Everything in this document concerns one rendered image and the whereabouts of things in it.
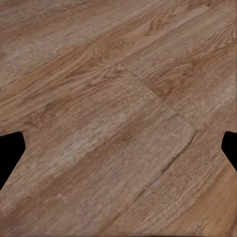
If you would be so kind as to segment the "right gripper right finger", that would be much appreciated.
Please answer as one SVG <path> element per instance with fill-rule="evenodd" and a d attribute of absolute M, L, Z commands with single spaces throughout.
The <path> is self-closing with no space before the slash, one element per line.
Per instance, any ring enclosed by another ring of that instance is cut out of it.
<path fill-rule="evenodd" d="M 221 148 L 237 171 L 237 133 L 226 131 Z"/>

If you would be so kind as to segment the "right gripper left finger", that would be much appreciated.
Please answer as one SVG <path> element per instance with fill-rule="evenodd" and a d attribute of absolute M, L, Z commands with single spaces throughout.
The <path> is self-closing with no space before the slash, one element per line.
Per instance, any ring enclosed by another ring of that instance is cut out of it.
<path fill-rule="evenodd" d="M 21 131 L 0 137 L 0 190 L 3 188 L 26 145 Z"/>

